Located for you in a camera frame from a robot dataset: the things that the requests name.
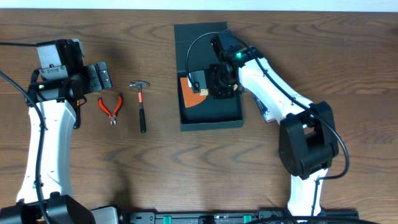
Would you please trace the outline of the dark green hinged box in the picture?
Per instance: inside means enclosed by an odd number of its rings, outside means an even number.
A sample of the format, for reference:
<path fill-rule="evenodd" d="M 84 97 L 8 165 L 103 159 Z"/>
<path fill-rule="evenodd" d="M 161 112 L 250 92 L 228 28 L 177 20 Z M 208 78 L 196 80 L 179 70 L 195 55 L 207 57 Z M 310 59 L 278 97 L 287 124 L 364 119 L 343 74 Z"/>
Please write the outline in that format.
<path fill-rule="evenodd" d="M 206 70 L 206 80 L 208 79 L 209 65 L 219 64 L 211 46 L 211 38 L 215 32 L 227 30 L 227 22 L 174 25 L 181 131 L 239 128 L 244 124 L 239 93 L 236 93 L 234 98 L 223 100 L 214 99 L 211 95 L 208 95 L 206 100 L 199 105 L 186 108 L 180 85 L 180 78 L 187 77 L 185 68 L 186 54 L 189 54 L 189 71 Z"/>

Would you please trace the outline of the orange scraper wooden handle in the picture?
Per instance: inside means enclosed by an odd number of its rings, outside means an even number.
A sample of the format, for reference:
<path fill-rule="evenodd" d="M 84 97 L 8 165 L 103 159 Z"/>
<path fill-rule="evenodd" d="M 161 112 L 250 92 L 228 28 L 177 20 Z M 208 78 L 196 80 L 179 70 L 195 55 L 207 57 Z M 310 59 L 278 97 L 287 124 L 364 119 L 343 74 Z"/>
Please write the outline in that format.
<path fill-rule="evenodd" d="M 208 96 L 208 89 L 200 90 L 199 93 L 194 93 L 188 84 L 188 78 L 180 78 L 180 85 L 182 87 L 183 101 L 186 108 L 191 108 L 199 105 L 206 100 Z"/>

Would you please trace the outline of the red handled pliers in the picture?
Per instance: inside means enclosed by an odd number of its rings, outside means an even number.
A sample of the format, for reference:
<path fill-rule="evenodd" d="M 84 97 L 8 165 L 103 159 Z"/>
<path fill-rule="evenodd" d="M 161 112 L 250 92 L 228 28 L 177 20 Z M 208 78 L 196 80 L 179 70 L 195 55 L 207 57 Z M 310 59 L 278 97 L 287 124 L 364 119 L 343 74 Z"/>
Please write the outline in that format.
<path fill-rule="evenodd" d="M 114 111 L 109 110 L 109 109 L 105 106 L 102 97 L 99 97 L 99 98 L 98 98 L 98 105 L 99 105 L 99 107 L 101 108 L 101 110 L 102 110 L 105 114 L 107 114 L 107 116 L 108 116 L 108 118 L 109 118 L 109 120 L 110 120 L 111 125 L 116 125 L 116 124 L 117 124 L 118 113 L 119 113 L 119 111 L 120 111 L 120 109 L 121 109 L 121 107 L 122 107 L 122 105 L 123 105 L 123 95 L 122 95 L 121 93 L 119 94 L 119 96 L 118 96 L 118 103 L 117 103 L 117 105 L 116 105 Z"/>

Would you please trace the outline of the small claw hammer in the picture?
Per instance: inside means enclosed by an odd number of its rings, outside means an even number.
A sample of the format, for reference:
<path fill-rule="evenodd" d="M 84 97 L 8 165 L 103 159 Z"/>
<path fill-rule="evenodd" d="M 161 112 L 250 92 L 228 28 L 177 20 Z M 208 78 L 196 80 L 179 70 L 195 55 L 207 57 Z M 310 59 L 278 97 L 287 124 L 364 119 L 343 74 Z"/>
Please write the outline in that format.
<path fill-rule="evenodd" d="M 142 95 L 142 87 L 143 86 L 150 87 L 150 83 L 139 80 L 139 81 L 136 81 L 136 82 L 131 82 L 129 84 L 130 88 L 137 88 L 138 89 L 139 121 L 140 121 L 140 131 L 141 131 L 141 133 L 145 133 L 147 131 L 146 117 L 145 117 L 145 112 L 144 112 L 144 102 L 143 102 L 143 95 Z"/>

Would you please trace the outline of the black yellow screwdriver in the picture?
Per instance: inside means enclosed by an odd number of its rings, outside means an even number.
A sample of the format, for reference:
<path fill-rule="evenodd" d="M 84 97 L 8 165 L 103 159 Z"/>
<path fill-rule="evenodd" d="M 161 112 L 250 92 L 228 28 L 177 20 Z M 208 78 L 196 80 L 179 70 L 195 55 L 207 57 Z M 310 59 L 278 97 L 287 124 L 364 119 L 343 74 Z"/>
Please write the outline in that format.
<path fill-rule="evenodd" d="M 80 125 L 81 125 L 81 116 L 80 116 L 80 101 L 77 100 L 76 101 L 76 108 L 75 108 L 75 114 L 76 114 L 76 120 L 75 120 L 75 124 L 73 125 L 74 129 L 79 129 Z"/>

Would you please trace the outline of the blue precision screwdriver set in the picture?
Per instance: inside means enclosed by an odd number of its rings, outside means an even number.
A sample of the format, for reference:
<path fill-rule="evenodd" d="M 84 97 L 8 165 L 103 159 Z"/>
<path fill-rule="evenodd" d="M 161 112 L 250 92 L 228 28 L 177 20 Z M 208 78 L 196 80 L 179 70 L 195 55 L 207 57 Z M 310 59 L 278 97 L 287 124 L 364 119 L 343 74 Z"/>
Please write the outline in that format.
<path fill-rule="evenodd" d="M 259 108 L 262 117 L 264 118 L 264 121 L 266 123 L 276 121 L 274 115 L 267 109 L 267 107 L 260 101 L 260 99 L 255 94 L 253 94 L 253 98 Z"/>

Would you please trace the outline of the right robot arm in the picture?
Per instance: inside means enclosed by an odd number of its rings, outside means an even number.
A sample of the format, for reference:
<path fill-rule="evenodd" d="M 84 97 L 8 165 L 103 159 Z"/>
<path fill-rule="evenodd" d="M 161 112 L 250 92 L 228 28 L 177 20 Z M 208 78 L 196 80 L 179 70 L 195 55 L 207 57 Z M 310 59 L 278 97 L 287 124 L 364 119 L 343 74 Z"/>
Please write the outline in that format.
<path fill-rule="evenodd" d="M 340 137 L 329 104 L 315 104 L 289 86 L 257 48 L 243 41 L 227 45 L 233 34 L 211 39 L 221 65 L 218 87 L 249 90 L 279 124 L 279 157 L 291 175 L 287 209 L 293 216 L 320 214 L 322 184 L 338 155 Z"/>

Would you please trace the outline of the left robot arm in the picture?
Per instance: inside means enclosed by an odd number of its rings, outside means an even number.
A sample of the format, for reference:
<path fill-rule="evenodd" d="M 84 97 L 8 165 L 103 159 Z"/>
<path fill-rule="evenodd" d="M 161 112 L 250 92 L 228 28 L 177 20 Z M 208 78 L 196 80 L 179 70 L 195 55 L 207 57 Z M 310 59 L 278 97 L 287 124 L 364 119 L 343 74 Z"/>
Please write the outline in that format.
<path fill-rule="evenodd" d="M 16 204 L 1 209 L 1 223 L 118 223 L 116 207 L 87 209 L 74 199 L 70 183 L 72 132 L 80 127 L 85 96 L 112 87 L 107 66 L 84 65 L 78 39 L 34 46 L 41 66 L 27 90 L 1 74 L 24 95 L 31 130 L 24 181 Z"/>

